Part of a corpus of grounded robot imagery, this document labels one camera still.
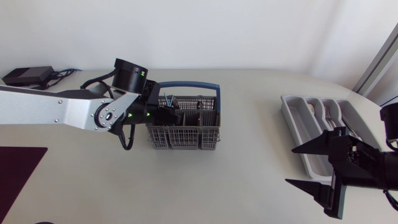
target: blue basket handle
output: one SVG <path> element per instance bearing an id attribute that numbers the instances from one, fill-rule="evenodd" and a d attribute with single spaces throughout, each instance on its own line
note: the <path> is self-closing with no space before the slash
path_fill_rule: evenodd
<path id="1" fill-rule="evenodd" d="M 196 88 L 207 88 L 216 90 L 217 98 L 217 112 L 221 111 L 221 93 L 220 85 L 206 82 L 195 82 L 195 81 L 174 81 L 174 82 L 161 82 L 159 83 L 161 88 L 167 87 L 196 87 Z"/>

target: gray plastic basket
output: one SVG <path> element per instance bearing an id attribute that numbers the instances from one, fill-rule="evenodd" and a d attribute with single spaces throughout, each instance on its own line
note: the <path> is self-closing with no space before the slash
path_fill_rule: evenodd
<path id="1" fill-rule="evenodd" d="M 214 96 L 175 96 L 182 118 L 179 126 L 156 126 L 147 124 L 149 140 L 155 149 L 202 149 L 215 150 L 220 141 L 220 86 L 203 82 L 164 82 L 162 88 L 189 86 L 216 90 Z M 159 106 L 165 106 L 166 99 L 159 96 Z"/>

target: black cable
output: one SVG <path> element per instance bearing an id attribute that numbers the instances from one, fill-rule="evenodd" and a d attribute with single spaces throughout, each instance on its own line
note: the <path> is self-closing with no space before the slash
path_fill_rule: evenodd
<path id="1" fill-rule="evenodd" d="M 387 102 L 385 102 L 385 103 L 383 103 L 382 105 L 380 105 L 380 106 L 384 106 L 385 104 L 387 104 L 388 102 L 390 102 L 391 100 L 389 100 L 389 101 L 387 101 Z"/>
<path id="2" fill-rule="evenodd" d="M 126 145 L 126 138 L 124 137 L 124 132 L 123 132 L 123 130 L 121 131 L 121 134 L 119 135 L 119 139 L 120 139 L 120 143 L 122 144 L 122 146 L 125 150 L 130 150 L 132 148 L 135 132 L 136 132 L 136 125 L 132 124 L 131 128 L 130 128 L 129 143 Z"/>
<path id="3" fill-rule="evenodd" d="M 398 152 L 398 148 L 394 147 L 391 144 L 391 142 L 389 142 L 387 139 L 386 139 L 386 144 L 387 144 L 388 147 L 390 147 L 390 149 L 394 150 L 395 152 Z"/>
<path id="4" fill-rule="evenodd" d="M 390 202 L 391 206 L 398 211 L 398 202 L 397 200 L 392 197 L 392 195 L 388 192 L 388 190 L 383 190 L 383 193 L 385 193 L 388 202 Z"/>
<path id="5" fill-rule="evenodd" d="M 84 84 L 82 84 L 82 86 L 81 86 L 80 88 L 81 88 L 81 89 L 85 89 L 86 87 L 88 87 L 89 85 L 91 85 L 91 84 L 93 84 L 93 83 L 95 83 L 95 82 L 99 82 L 99 81 L 103 81 L 103 80 L 105 80 L 105 79 L 107 79 L 107 78 L 111 78 L 112 76 L 114 76 L 115 74 L 117 74 L 117 72 L 118 72 L 118 69 L 115 69 L 115 70 L 113 70 L 112 72 L 110 72 L 110 73 L 108 73 L 108 74 L 106 74 L 106 75 L 103 75 L 103 76 L 101 76 L 101 77 L 93 78 L 93 79 L 91 79 L 91 80 L 87 80 L 86 82 L 84 82 Z"/>
<path id="6" fill-rule="evenodd" d="M 75 72 L 75 71 L 81 71 L 81 70 L 78 70 L 78 69 L 68 69 L 68 70 L 64 70 L 64 71 L 61 71 L 61 72 L 53 72 L 53 74 L 51 74 L 51 76 L 50 76 L 50 79 L 51 79 L 51 80 L 56 80 L 56 79 L 58 79 L 55 83 L 52 83 L 52 84 L 50 84 L 50 85 L 49 85 L 48 83 L 46 83 L 45 85 L 33 87 L 32 89 L 33 89 L 33 90 L 47 90 L 47 89 L 49 89 L 50 87 L 55 86 L 56 84 L 58 84 L 58 83 L 59 83 L 60 81 L 62 81 L 64 78 L 70 76 L 70 75 L 71 75 L 73 72 Z"/>
<path id="7" fill-rule="evenodd" d="M 111 88 L 104 82 L 104 81 L 98 81 L 100 84 L 102 84 L 103 86 L 105 86 L 106 90 L 109 93 L 109 97 L 111 97 L 113 99 L 113 93 L 111 91 Z"/>

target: fork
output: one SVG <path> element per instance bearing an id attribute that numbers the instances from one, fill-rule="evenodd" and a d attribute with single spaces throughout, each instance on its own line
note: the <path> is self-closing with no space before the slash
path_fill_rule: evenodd
<path id="1" fill-rule="evenodd" d="M 332 120 L 330 112 L 329 112 L 329 107 L 327 105 L 324 106 L 325 108 L 325 119 L 329 122 L 329 123 L 333 123 L 334 126 L 332 126 L 332 128 L 336 127 L 336 123 Z M 348 128 L 349 131 L 349 135 L 358 138 L 359 140 L 362 140 L 360 136 L 358 136 L 356 134 L 356 132 L 354 131 L 354 129 L 352 129 L 351 126 L 349 126 L 349 124 L 343 119 L 341 118 L 341 120 L 343 121 L 344 125 Z"/>

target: dark red mat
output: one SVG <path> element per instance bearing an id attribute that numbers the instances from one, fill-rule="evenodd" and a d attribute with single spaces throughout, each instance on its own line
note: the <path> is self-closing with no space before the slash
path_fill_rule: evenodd
<path id="1" fill-rule="evenodd" d="M 44 147 L 0 147 L 0 223 L 45 152 Z"/>

